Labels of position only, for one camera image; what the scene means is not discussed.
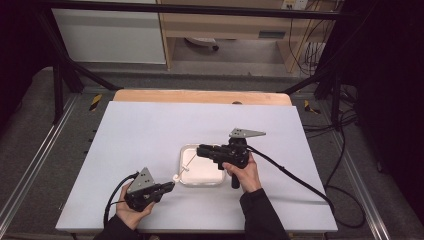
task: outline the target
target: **black handle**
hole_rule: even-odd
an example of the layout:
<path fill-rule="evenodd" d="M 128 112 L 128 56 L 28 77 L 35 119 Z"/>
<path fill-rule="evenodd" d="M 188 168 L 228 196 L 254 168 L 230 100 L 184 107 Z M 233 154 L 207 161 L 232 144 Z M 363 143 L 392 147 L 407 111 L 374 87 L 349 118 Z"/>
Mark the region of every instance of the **black handle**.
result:
<path fill-rule="evenodd" d="M 234 173 L 233 177 L 231 178 L 231 187 L 234 189 L 238 189 L 240 187 L 240 182 Z"/>

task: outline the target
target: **floor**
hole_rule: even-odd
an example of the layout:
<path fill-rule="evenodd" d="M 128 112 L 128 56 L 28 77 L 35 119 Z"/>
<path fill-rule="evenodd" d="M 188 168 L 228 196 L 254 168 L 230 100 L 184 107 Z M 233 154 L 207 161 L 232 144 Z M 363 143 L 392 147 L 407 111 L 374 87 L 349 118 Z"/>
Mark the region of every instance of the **floor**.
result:
<path fill-rule="evenodd" d="M 219 40 L 220 49 L 193 46 L 180 39 L 171 70 L 147 66 L 92 65 L 94 71 L 110 82 L 126 88 L 167 88 L 275 92 L 283 90 L 306 77 L 308 72 L 297 71 L 287 74 L 284 62 L 276 54 L 276 45 L 270 41 Z M 0 163 L 7 174 L 0 177 L 0 204 L 6 206 L 21 177 L 37 154 L 48 132 L 52 129 L 54 98 L 51 73 L 40 72 L 35 78 L 22 105 L 12 116 L 8 126 L 0 135 Z M 75 97 L 75 107 L 69 113 L 67 123 L 61 129 L 54 145 L 46 152 L 43 165 L 39 166 L 31 188 L 25 192 L 20 207 L 13 212 L 7 231 L 2 239 L 72 239 L 67 233 L 55 230 L 60 209 L 66 202 L 85 154 L 90 148 L 90 139 L 95 137 L 107 102 L 113 92 L 84 79 L 87 85 L 83 94 L 68 94 Z M 327 102 L 315 101 L 312 92 L 316 85 L 310 85 L 292 96 L 298 107 L 301 121 L 305 125 L 326 125 L 324 108 Z M 96 111 L 88 111 L 94 96 L 102 93 L 102 100 Z M 305 100 L 310 108 L 305 111 Z M 342 105 L 342 110 L 350 108 Z M 377 212 L 387 229 L 389 239 L 424 239 L 424 228 L 403 199 L 389 175 L 377 171 L 372 151 L 367 145 L 360 126 L 351 124 L 345 128 L 348 154 L 353 159 L 361 179 L 375 203 Z M 311 152 L 323 182 L 330 175 L 340 155 L 337 133 L 329 132 L 317 137 L 307 134 Z M 356 195 L 354 183 L 347 174 L 347 165 L 340 165 L 332 185 Z M 344 194 L 329 190 L 329 197 L 336 204 L 336 218 L 348 224 L 361 221 L 360 208 Z M 328 234 L 329 239 L 387 239 L 373 234 L 373 226 L 367 223 L 359 228 L 339 225 L 337 233 Z M 91 235 L 79 235 L 90 239 Z M 178 239 L 202 239 L 204 236 L 178 236 Z M 306 239 L 318 239 L 307 236 Z"/>

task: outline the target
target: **black metal frame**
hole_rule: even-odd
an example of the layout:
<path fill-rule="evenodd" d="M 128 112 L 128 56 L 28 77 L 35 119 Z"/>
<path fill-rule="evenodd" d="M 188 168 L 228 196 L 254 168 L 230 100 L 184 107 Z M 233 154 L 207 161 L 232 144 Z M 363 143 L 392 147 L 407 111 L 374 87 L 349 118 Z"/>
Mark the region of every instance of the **black metal frame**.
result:
<path fill-rule="evenodd" d="M 74 62 L 68 55 L 60 38 L 53 31 L 51 23 L 45 16 L 46 9 L 74 9 L 74 10 L 97 10 L 97 11 L 120 11 L 120 12 L 153 12 L 153 13 L 179 13 L 179 14 L 209 14 L 228 16 L 251 16 L 270 18 L 291 18 L 291 19 L 321 19 L 321 20 L 349 20 L 357 21 L 361 18 L 354 12 L 314 12 L 314 11 L 293 11 L 256 9 L 240 7 L 218 7 L 218 6 L 194 6 L 194 5 L 167 5 L 167 4 L 142 4 L 142 3 L 117 3 L 117 2 L 91 2 L 91 1 L 57 1 L 57 0 L 33 0 L 33 13 L 40 23 L 42 30 L 48 36 L 54 48 L 57 65 L 55 69 L 55 96 L 56 96 L 56 117 L 55 121 L 63 113 L 63 94 L 60 81 L 63 79 L 68 84 L 72 92 L 81 92 L 84 88 L 77 72 L 85 75 L 91 80 L 99 83 L 109 90 L 119 90 L 121 87 L 108 83 L 94 73 Z M 316 82 L 326 76 L 329 72 L 317 72 L 314 76 L 280 93 L 292 94 L 297 90 Z"/>

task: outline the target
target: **wooden desk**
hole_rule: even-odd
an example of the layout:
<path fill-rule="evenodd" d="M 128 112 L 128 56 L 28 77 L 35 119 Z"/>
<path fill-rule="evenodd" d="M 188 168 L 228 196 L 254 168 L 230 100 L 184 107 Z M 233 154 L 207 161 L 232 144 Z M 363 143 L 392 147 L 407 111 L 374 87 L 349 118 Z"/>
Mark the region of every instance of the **wooden desk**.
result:
<path fill-rule="evenodd" d="M 179 170 L 182 147 L 193 143 L 225 144 L 234 127 L 265 131 L 266 136 L 249 138 L 249 144 L 324 192 L 296 107 L 287 106 L 290 105 L 287 98 L 284 97 L 280 105 L 175 103 L 181 99 L 185 101 L 189 95 L 205 101 L 225 98 L 215 98 L 218 94 L 172 90 L 118 91 L 115 101 L 108 105 L 56 228 L 73 233 L 99 232 L 103 228 L 105 204 L 124 177 L 148 167 L 156 182 L 170 181 Z M 246 102 L 249 95 L 275 96 L 247 93 L 230 99 L 228 94 L 223 92 L 221 96 L 227 96 L 229 102 Z M 148 102 L 126 102 L 131 96 L 135 96 L 133 101 Z M 334 217 L 324 200 L 261 157 L 255 156 L 255 159 L 262 186 L 287 231 L 337 231 Z M 143 219 L 139 228 L 153 233 L 242 232 L 244 216 L 239 205 L 242 192 L 232 189 L 230 182 L 227 177 L 221 185 L 211 188 L 177 184 L 155 206 L 153 214 Z M 112 207 L 110 216 L 114 214 L 115 208 Z"/>
<path fill-rule="evenodd" d="M 159 4 L 206 5 L 247 8 L 281 9 L 282 0 L 156 0 Z M 331 11 L 334 1 L 311 1 L 310 11 Z M 326 42 L 332 27 L 314 28 L 320 21 L 310 19 L 281 19 L 243 16 L 215 16 L 196 14 L 159 14 L 165 58 L 172 67 L 175 38 L 260 39 L 261 31 L 282 33 L 283 38 L 263 38 L 277 41 L 287 72 L 296 69 L 303 46 L 309 42 Z M 289 49 L 289 32 L 291 30 Z"/>

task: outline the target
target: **person's left hand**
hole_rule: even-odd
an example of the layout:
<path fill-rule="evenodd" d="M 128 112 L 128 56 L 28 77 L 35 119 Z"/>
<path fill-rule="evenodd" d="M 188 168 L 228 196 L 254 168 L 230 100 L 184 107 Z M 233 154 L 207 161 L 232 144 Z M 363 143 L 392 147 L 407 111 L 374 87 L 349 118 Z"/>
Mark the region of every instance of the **person's left hand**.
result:
<path fill-rule="evenodd" d="M 142 212 L 137 212 L 131 209 L 125 202 L 125 193 L 131 183 L 122 187 L 119 203 L 116 204 L 116 215 L 132 230 L 135 230 L 140 223 L 141 219 L 146 217 L 152 212 L 155 202 L 150 203 Z"/>

